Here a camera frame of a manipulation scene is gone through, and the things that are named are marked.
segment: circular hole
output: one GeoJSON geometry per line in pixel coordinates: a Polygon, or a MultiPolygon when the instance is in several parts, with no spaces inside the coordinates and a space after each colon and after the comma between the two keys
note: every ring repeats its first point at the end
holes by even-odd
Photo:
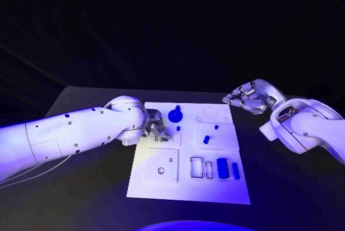
{"type": "Polygon", "coordinates": [[[162,172],[164,172],[164,169],[158,168],[158,174],[162,174],[162,172]]]}

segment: robotic hand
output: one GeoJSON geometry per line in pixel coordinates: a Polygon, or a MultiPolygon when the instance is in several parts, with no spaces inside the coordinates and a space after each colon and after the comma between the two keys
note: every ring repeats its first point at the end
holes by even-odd
{"type": "Polygon", "coordinates": [[[161,113],[136,98],[121,96],[105,106],[0,128],[0,183],[21,170],[118,139],[136,144],[152,134],[170,139],[161,113]]]}
{"type": "Polygon", "coordinates": [[[336,111],[313,99],[287,99],[279,90],[262,79],[239,86],[222,101],[242,107],[253,115],[271,109],[269,121],[259,131],[271,141],[301,154],[317,145],[345,164],[345,120],[336,111]]]}

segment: white board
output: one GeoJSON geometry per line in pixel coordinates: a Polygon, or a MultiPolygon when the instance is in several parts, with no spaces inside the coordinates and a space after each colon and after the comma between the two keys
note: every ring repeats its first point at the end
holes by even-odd
{"type": "Polygon", "coordinates": [[[152,136],[139,138],[126,197],[249,204],[229,106],[226,104],[145,103],[145,108],[161,112],[165,132],[173,135],[173,141],[154,141],[152,136]],[[177,105],[183,118],[180,122],[173,123],[168,121],[167,114],[177,105]],[[207,144],[203,143],[206,135],[209,136],[207,144]],[[191,157],[200,158],[201,178],[190,177],[191,157]],[[219,179],[217,158],[226,159],[227,179],[219,179]],[[238,166],[239,179],[233,177],[232,163],[238,166]],[[206,170],[212,172],[212,179],[206,178],[206,170]]]}

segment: dark table surface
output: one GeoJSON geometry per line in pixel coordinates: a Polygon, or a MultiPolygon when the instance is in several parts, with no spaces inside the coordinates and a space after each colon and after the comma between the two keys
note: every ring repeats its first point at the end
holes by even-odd
{"type": "MultiPolygon", "coordinates": [[[[119,95],[141,102],[216,104],[223,96],[67,87],[46,116],[102,106],[119,95]]],[[[252,116],[239,108],[230,112],[251,205],[126,198],[135,146],[113,140],[73,155],[40,177],[0,190],[0,230],[126,231],[177,220],[256,230],[343,230],[345,166],[320,147],[297,155],[278,140],[269,142],[258,130],[268,114],[252,116]]]]}

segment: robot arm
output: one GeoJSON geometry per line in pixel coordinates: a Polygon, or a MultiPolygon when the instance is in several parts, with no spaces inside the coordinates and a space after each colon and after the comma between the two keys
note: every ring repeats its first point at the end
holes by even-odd
{"type": "Polygon", "coordinates": [[[345,164],[345,120],[336,111],[313,99],[287,99],[262,79],[239,86],[222,101],[253,115],[271,109],[269,121],[259,131],[271,141],[279,139],[297,154],[317,145],[345,164]]]}
{"type": "Polygon", "coordinates": [[[0,182],[34,165],[83,152],[118,139],[138,143],[149,133],[162,138],[161,114],[145,110],[138,99],[112,99],[93,107],[0,129],[0,182]]]}

